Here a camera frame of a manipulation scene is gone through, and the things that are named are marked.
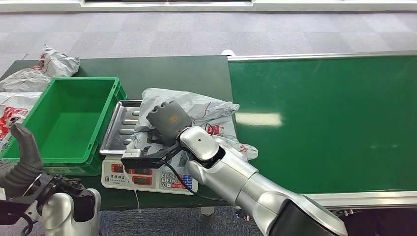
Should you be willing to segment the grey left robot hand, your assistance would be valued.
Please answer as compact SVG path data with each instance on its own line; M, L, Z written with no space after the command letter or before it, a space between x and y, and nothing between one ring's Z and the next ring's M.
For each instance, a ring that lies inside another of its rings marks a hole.
M4 159L0 161L0 187L6 200L23 196L43 172L43 162L33 134L19 123L13 124L10 131L18 143L20 158L16 163Z

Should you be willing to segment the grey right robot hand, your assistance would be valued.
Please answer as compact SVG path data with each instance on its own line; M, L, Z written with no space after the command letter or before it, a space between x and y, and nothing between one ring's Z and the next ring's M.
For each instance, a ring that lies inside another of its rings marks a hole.
M182 130L192 126L191 117L176 101L162 102L155 106L146 118L159 132L160 139L167 147L176 143Z

